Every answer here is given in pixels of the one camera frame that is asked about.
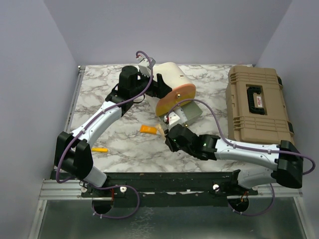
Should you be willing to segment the yellow drawer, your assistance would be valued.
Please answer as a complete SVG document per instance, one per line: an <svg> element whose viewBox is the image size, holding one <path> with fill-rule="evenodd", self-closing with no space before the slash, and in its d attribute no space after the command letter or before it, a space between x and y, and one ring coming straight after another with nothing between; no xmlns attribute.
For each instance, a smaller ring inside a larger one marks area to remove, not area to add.
<svg viewBox="0 0 319 239"><path fill-rule="evenodd" d="M168 95L166 95L163 99L160 99L155 108L155 114L156 116L162 116L164 114L167 114L170 109L175 106L176 104L185 105L186 102L180 103L182 100L185 99L194 99L195 97L195 91L189 92L189 93L174 93L170 92Z"/></svg>

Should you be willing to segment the peach top drawer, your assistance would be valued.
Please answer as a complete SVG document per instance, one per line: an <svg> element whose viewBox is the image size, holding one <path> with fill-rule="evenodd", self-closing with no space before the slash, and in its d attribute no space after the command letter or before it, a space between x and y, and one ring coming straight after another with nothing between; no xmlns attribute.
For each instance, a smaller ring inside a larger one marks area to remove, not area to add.
<svg viewBox="0 0 319 239"><path fill-rule="evenodd" d="M184 84L172 89L164 98L160 99L156 105L157 108L168 108L176 105L182 100L193 99L196 93L194 84Z"/></svg>

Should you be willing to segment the cream round drawer organizer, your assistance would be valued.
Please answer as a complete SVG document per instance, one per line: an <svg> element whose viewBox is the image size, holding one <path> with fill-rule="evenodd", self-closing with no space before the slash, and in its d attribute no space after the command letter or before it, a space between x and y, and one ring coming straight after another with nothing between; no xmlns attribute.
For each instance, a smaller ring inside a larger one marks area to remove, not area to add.
<svg viewBox="0 0 319 239"><path fill-rule="evenodd" d="M154 74L162 74L164 82L172 89L184 84L193 84L192 81L183 73L183 71L173 62L167 62L154 67ZM146 100L155 112L156 104L160 100L156 97L146 96Z"/></svg>

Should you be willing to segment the beige gold concealer tube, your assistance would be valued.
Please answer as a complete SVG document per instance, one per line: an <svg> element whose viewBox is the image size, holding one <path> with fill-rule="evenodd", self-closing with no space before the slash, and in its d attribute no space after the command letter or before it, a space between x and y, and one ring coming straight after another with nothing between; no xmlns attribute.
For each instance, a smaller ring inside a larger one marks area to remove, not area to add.
<svg viewBox="0 0 319 239"><path fill-rule="evenodd" d="M157 132L161 135L163 140L166 140L166 134L168 132L168 129L166 125L162 125L161 123L156 125Z"/></svg>

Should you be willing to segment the grey bottom drawer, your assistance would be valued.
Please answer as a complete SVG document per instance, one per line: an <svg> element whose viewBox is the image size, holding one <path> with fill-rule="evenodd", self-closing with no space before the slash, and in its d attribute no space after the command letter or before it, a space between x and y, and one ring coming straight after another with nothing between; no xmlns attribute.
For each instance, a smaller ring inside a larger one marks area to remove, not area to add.
<svg viewBox="0 0 319 239"><path fill-rule="evenodd" d="M191 101L190 103L187 103L183 106L181 106L183 111L185 112L187 116L187 123L181 124L182 126L188 127L190 124L194 123L201 115L202 115L202 110L201 108L197 105L196 102ZM176 107L172 110L172 112L176 113L176 110L180 107Z"/></svg>

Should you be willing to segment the orange sunscreen tube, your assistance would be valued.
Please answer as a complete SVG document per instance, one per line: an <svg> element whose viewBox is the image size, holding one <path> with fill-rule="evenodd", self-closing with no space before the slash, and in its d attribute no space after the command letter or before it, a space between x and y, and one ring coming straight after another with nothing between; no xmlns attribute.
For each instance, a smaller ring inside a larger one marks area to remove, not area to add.
<svg viewBox="0 0 319 239"><path fill-rule="evenodd" d="M158 129L153 126L141 125L140 133L157 134Z"/></svg>

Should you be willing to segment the white blue tube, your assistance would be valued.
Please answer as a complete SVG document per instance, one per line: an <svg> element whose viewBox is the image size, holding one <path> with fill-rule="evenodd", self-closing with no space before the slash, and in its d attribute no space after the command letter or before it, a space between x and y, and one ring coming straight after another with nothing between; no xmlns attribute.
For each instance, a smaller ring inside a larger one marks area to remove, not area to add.
<svg viewBox="0 0 319 239"><path fill-rule="evenodd" d="M181 124L187 123L188 119L182 107L176 110L176 114L179 116Z"/></svg>

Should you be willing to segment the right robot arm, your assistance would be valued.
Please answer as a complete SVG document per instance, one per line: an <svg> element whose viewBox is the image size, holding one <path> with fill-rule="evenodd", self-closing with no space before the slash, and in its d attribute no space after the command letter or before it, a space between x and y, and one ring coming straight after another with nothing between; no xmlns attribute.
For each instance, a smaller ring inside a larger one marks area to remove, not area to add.
<svg viewBox="0 0 319 239"><path fill-rule="evenodd" d="M182 150L200 160L233 160L259 165L255 171L240 170L238 177L229 182L229 189L235 195L262 184L302 187L304 158L289 141L282 140L280 144L237 142L211 134L196 135L180 124L167 129L164 135L172 152Z"/></svg>

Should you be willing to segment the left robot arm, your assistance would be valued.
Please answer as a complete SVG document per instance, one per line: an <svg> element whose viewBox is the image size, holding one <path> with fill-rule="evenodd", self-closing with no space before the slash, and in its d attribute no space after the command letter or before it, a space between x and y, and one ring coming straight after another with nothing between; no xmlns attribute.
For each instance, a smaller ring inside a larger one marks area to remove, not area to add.
<svg viewBox="0 0 319 239"><path fill-rule="evenodd" d="M101 134L119 120L143 95L165 97L172 88L164 82L161 73L142 75L141 67L125 66L119 75L118 84L111 90L99 110L72 133L62 132L56 143L54 164L57 166L56 180L60 170L93 185L98 196L106 196L110 191L107 175L93 165L91 147Z"/></svg>

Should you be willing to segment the yellow mascara tube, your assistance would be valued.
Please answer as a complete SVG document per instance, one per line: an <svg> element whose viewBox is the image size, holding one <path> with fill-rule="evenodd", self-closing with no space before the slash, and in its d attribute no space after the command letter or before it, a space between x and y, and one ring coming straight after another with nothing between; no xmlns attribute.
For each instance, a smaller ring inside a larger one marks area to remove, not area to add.
<svg viewBox="0 0 319 239"><path fill-rule="evenodd" d="M109 150L107 148L92 148L91 149L93 152L102 152L102 153L107 153Z"/></svg>

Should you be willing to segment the tan plastic tool case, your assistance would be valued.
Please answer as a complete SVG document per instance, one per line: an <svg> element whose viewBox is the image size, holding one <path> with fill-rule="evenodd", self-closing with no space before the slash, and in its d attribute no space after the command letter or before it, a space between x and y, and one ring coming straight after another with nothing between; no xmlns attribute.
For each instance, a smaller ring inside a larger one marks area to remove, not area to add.
<svg viewBox="0 0 319 239"><path fill-rule="evenodd" d="M273 68L235 65L228 73L228 138L248 143L294 142L294 130Z"/></svg>

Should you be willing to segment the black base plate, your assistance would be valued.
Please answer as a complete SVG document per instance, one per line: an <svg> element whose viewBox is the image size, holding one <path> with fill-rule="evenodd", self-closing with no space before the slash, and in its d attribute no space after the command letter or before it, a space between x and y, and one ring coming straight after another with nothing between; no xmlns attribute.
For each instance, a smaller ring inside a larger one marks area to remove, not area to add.
<svg viewBox="0 0 319 239"><path fill-rule="evenodd" d="M188 173L107 173L106 187L88 186L81 198L91 199L95 209L108 212L111 208L139 207L226 207L228 196L256 195L257 192L238 185L239 170L234 172Z"/></svg>

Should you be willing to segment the aluminium rail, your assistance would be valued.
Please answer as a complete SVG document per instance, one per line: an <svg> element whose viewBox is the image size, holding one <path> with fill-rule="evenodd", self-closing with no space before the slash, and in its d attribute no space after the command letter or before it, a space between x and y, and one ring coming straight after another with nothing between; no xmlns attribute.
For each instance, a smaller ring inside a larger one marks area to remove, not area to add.
<svg viewBox="0 0 319 239"><path fill-rule="evenodd" d="M276 198L290 198L290 197L302 197L303 192L301 189L290 189L280 186L279 184L273 184ZM271 198L272 190L268 185L258 186L256 191L249 193L248 198ZM95 196L93 193L85 191L80 186L79 181L70 180L66 183L59 184L55 180L44 180L39 194L40 200L110 200L109 197Z"/></svg>

